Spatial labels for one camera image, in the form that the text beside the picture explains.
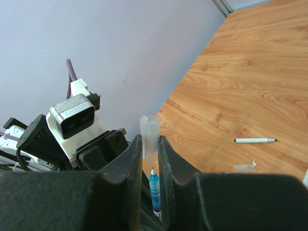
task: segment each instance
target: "translucent cap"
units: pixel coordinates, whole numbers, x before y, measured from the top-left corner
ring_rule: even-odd
[[[160,123],[160,118],[155,115],[144,115],[140,118],[142,157],[152,163],[158,160]]]

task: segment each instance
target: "blue marker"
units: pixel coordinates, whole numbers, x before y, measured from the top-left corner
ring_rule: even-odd
[[[159,191],[159,176],[156,174],[154,168],[150,175],[150,191],[154,214],[162,221],[162,213],[160,210],[160,191]]]

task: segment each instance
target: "marker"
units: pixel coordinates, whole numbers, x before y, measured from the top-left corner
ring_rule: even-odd
[[[272,138],[237,138],[234,140],[236,143],[271,143],[277,141]]]

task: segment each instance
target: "white wall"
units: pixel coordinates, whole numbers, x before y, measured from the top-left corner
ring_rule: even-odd
[[[258,5],[270,0],[226,0],[229,6],[234,10],[239,10],[249,6]]]
[[[72,60],[110,129],[139,132],[223,22],[210,0],[0,0],[2,126],[65,99]]]

